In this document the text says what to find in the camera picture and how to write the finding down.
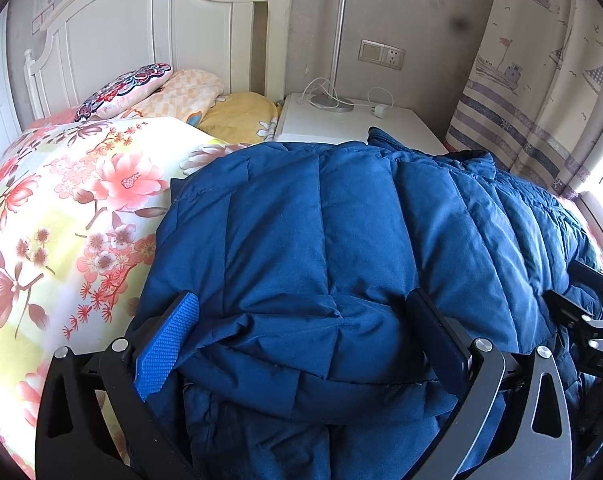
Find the nightstand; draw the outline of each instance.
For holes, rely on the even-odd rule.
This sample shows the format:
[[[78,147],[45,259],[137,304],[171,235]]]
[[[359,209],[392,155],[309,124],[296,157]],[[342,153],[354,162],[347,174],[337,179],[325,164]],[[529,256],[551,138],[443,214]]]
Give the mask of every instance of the nightstand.
[[[366,142],[368,129],[377,126],[408,148],[431,155],[448,153],[412,110],[393,107],[383,119],[379,119],[365,101],[351,100],[365,106],[356,106],[348,113],[334,113],[315,108],[310,103],[299,104],[300,98],[300,94],[290,94],[286,98],[274,135],[277,142]]]

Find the wall socket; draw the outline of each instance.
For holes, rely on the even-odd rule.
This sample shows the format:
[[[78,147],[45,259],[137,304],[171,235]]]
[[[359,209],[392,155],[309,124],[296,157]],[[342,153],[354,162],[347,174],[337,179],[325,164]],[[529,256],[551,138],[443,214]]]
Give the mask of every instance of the wall socket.
[[[359,60],[401,70],[406,51],[377,41],[361,40]]]

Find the white cable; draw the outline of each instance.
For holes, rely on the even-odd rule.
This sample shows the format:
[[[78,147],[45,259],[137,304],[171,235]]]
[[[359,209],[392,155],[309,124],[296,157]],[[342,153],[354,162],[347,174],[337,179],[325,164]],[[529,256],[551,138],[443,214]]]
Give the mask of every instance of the white cable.
[[[297,99],[297,104],[304,104],[304,103],[310,102],[310,104],[313,107],[319,108],[320,110],[331,110],[332,108],[337,108],[339,106],[339,103],[352,104],[354,106],[367,106],[367,107],[374,109],[375,105],[371,101],[371,92],[375,89],[383,90],[384,92],[388,93],[388,95],[390,96],[390,99],[392,101],[392,103],[390,104],[390,108],[395,106],[395,97],[393,96],[393,94],[388,89],[385,89],[381,86],[374,86],[370,90],[368,90],[368,94],[367,94],[368,104],[347,103],[345,101],[342,101],[341,99],[339,99],[339,96],[337,95],[337,90],[335,89],[335,86],[332,84],[330,79],[328,79],[326,77],[316,77],[310,83],[308,83],[308,85],[306,85],[306,88],[304,88],[304,91],[301,93],[301,96],[299,97],[299,99]],[[315,92],[317,92],[319,90],[323,90],[324,94],[326,94],[327,96],[334,99],[337,103],[334,106],[322,106],[322,105],[317,105],[317,104],[313,103],[311,101],[312,96],[315,94]]]

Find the blue puffer jacket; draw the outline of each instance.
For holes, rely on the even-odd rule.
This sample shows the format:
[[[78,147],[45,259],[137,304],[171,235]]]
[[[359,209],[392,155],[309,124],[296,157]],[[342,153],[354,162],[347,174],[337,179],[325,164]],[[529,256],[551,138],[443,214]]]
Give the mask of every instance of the blue puffer jacket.
[[[542,294],[603,319],[567,264],[596,266],[575,220],[491,155],[371,144],[267,142],[172,182],[156,259],[129,331],[184,289],[200,298],[164,388],[148,403],[211,479],[401,479],[456,398],[405,318],[421,286],[471,336],[553,350],[569,405],[588,386]],[[489,417],[478,463],[504,409]]]

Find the headboard panel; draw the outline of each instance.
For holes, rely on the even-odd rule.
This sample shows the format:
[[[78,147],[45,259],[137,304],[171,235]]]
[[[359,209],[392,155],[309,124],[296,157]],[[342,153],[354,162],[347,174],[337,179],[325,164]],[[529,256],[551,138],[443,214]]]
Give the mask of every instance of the headboard panel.
[[[25,53],[35,117],[77,106],[152,62],[216,73],[226,92],[251,89],[258,2],[268,3],[265,94],[282,99],[291,0],[63,0],[43,25],[41,57]]]

